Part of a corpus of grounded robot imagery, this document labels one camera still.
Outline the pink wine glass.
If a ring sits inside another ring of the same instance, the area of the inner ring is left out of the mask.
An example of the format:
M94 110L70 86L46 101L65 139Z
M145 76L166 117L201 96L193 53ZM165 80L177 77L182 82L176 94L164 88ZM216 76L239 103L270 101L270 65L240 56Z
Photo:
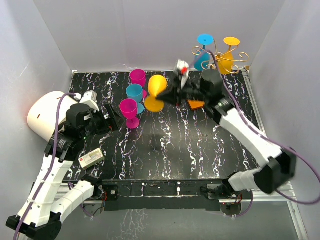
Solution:
M142 69L135 69L129 74L131 84L138 84L142 86L143 89L143 99L147 96L146 90L144 87L146 85L146 72Z
M138 104L135 100L126 98L119 104L122 115L126 118L126 126L129 129L135 129L140 125L140 120L137 118Z

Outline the yellow wine glass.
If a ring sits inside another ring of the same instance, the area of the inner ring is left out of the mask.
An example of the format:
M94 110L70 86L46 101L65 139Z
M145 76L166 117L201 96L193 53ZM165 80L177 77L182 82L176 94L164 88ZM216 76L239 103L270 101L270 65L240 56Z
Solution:
M223 42L228 46L226 52L217 53L217 63L220 73L222 75L237 74L239 67L234 64L234 57L232 52L236 50L240 44L240 40L233 36L225 37Z
M168 82L162 75L157 74L150 78L148 82L149 95L144 101L144 106L148 111L152 113L162 111L165 106L165 102L163 100L157 100L157 96L167 88L167 85Z

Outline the blue wine glass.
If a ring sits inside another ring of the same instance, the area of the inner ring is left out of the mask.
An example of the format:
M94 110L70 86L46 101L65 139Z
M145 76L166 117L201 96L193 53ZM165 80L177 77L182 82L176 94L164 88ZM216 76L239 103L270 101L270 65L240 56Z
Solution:
M137 103L137 113L141 114L144 112L145 107L141 103L143 100L143 88L139 84L130 84L126 90L126 95L129 99L135 100Z
M197 37L199 46L192 49L194 55L194 68L198 71L203 71L208 68L211 55L206 52L206 46L214 42L214 38L209 34L201 34Z

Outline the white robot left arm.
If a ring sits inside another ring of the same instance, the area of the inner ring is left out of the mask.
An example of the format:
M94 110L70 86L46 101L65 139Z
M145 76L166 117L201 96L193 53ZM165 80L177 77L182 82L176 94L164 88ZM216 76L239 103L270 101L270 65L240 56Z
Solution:
M22 209L6 221L6 226L31 240L54 240L66 218L85 200L99 199L103 187L98 177L85 175L69 192L56 200L65 175L79 159L85 140L118 131L124 119L105 104L107 115L87 104L77 103L66 111L44 151L36 182Z

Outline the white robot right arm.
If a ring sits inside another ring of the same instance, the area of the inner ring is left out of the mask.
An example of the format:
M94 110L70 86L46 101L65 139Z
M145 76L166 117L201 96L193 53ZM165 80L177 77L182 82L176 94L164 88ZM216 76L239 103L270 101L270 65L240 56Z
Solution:
M223 181L226 197L233 199L242 190L253 189L272 194L295 176L296 156L268 142L266 136L238 111L218 70L204 70L199 83L189 80L181 86L182 78L182 73L177 72L173 83L156 94L156 99L172 105L182 100L203 101L207 116L232 134L258 164L256 169L235 172Z

